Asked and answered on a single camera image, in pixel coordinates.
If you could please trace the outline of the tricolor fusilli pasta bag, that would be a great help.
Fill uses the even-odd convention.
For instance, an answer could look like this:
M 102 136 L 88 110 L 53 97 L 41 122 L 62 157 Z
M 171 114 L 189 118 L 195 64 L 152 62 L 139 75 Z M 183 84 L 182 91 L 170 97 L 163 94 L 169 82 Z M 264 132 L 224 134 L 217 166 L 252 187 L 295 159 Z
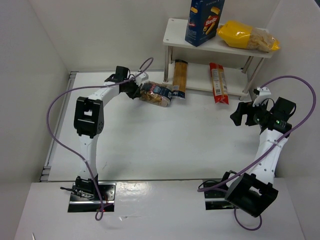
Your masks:
M 140 88 L 139 99 L 160 107 L 167 107 L 172 100 L 173 85 L 146 81 Z

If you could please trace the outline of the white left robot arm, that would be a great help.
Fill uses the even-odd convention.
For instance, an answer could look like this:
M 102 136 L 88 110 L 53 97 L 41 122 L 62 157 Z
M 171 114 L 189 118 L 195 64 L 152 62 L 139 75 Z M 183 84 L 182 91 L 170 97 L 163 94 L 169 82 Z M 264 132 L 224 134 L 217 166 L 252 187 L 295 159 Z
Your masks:
M 96 185 L 98 171 L 96 166 L 97 143 L 105 126 L 104 107 L 120 93 L 126 93 L 131 99 L 140 96 L 143 81 L 148 74 L 139 70 L 133 80 L 127 67 L 117 66 L 116 71 L 108 77 L 103 87 L 88 97 L 78 97 L 75 105 L 73 126 L 79 136 L 81 164 L 72 191 L 90 200 L 99 197 Z

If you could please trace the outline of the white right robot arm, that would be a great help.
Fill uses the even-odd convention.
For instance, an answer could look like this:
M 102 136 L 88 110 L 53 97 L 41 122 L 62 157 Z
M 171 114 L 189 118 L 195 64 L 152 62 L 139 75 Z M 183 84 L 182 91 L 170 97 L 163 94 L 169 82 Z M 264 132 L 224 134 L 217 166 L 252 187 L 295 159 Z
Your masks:
M 260 127 L 256 158 L 270 151 L 259 163 L 232 181 L 225 195 L 227 202 L 254 218 L 278 196 L 278 190 L 273 187 L 274 173 L 282 148 L 288 140 L 283 134 L 292 129 L 288 120 L 296 110 L 294 102 L 282 97 L 276 100 L 270 110 L 267 110 L 267 105 L 265 101 L 257 106 L 253 102 L 241 102 L 230 116 L 236 126 L 242 123 L 242 117 L 246 115 L 245 125 Z

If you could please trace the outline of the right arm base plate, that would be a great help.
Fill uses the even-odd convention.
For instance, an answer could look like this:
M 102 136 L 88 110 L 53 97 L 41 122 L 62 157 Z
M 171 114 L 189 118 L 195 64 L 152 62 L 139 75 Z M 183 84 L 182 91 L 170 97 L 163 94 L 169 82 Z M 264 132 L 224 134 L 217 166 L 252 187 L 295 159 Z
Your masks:
M 204 180 L 199 188 L 209 188 L 218 184 L 221 179 Z M 225 192 L 219 190 L 211 190 L 204 192 L 205 210 L 230 210 L 235 207 L 225 200 Z

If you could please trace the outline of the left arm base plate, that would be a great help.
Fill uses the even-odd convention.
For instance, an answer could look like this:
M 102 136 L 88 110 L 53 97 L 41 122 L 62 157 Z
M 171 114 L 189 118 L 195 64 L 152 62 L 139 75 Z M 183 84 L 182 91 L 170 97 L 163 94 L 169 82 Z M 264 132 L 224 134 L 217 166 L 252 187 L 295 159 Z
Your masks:
M 115 182 L 98 182 L 98 188 L 103 200 L 104 212 L 113 212 L 116 196 Z M 68 213 L 95 213 L 101 207 L 98 194 L 92 195 L 81 190 L 74 190 L 70 193 Z

